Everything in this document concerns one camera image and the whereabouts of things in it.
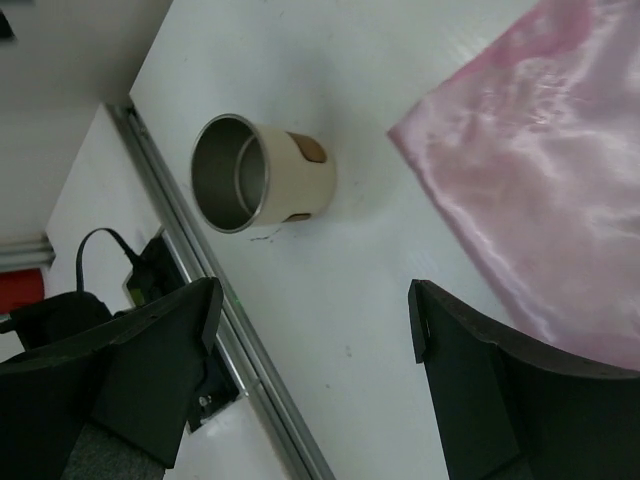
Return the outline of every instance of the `black cable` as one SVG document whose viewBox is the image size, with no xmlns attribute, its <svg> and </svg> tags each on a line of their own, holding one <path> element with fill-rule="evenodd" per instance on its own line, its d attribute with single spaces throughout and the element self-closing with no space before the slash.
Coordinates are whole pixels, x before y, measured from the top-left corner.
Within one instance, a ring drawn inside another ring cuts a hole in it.
<svg viewBox="0 0 640 480">
<path fill-rule="evenodd" d="M 112 228 L 96 228 L 82 239 L 82 242 L 80 242 L 80 246 L 78 247 L 78 253 L 76 254 L 76 288 L 78 292 L 84 292 L 84 273 L 82 271 L 82 253 L 84 252 L 84 246 L 91 235 L 101 230 L 111 234 L 114 240 L 118 242 L 118 245 L 120 245 L 120 248 L 122 248 L 134 268 L 142 263 L 142 259 L 136 255 L 129 245 L 127 245 L 127 242 L 124 241 L 118 232 Z"/>
</svg>

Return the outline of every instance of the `aluminum rail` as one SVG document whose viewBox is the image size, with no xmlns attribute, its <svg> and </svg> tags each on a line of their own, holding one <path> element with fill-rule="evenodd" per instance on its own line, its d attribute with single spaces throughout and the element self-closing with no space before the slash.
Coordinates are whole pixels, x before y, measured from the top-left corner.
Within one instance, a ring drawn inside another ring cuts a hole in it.
<svg viewBox="0 0 640 480">
<path fill-rule="evenodd" d="M 0 243 L 0 273 L 49 266 L 54 258 L 47 238 Z"/>
<path fill-rule="evenodd" d="M 238 388 L 262 412 L 268 430 L 277 435 L 291 473 L 301 479 L 335 480 L 141 117 L 130 107 L 109 107 L 109 111 L 183 276 L 187 281 L 217 277 L 222 284 L 225 295 L 217 343 Z"/>
</svg>

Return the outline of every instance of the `white wall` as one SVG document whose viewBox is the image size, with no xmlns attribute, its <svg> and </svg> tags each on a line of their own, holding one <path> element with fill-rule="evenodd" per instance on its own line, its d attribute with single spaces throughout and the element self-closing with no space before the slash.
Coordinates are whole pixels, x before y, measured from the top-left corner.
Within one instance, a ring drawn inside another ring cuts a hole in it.
<svg viewBox="0 0 640 480">
<path fill-rule="evenodd" d="M 171 0 L 2 7 L 0 238 L 44 230 L 100 101 L 126 98 Z"/>
<path fill-rule="evenodd" d="M 111 227 L 140 253 L 160 226 L 115 125 L 99 107 L 47 225 L 56 251 L 44 275 L 47 296 L 75 288 L 76 251 L 91 230 Z M 131 264 L 107 233 L 89 240 L 83 266 L 86 290 L 112 312 L 131 306 L 123 289 Z"/>
</svg>

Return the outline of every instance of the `red object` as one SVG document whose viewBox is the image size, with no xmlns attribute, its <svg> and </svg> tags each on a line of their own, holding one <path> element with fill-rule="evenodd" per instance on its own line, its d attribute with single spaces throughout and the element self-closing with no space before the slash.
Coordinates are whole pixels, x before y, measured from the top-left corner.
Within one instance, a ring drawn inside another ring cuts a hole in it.
<svg viewBox="0 0 640 480">
<path fill-rule="evenodd" d="M 0 314 L 44 300 L 44 282 L 38 269 L 0 273 Z"/>
</svg>

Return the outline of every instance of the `pink fabric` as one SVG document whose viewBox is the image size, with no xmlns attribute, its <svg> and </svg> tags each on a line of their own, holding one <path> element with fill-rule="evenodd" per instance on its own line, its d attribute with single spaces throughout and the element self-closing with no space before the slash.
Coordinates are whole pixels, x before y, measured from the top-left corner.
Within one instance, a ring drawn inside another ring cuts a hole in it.
<svg viewBox="0 0 640 480">
<path fill-rule="evenodd" d="M 640 370 L 640 2 L 543 0 L 389 135 L 522 332 Z"/>
</svg>

